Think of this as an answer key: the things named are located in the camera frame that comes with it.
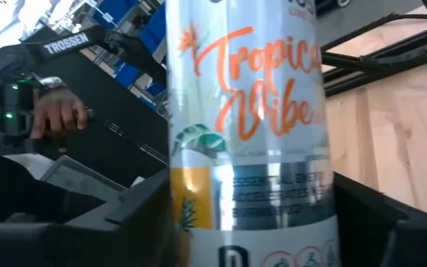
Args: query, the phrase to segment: hand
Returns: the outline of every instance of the hand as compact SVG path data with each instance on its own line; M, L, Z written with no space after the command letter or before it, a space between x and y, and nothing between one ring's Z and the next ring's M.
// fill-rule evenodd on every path
M46 134L46 121L50 123L50 135L63 137L68 131L85 128L88 114L80 99L68 89L49 92L34 108L31 138L40 139Z

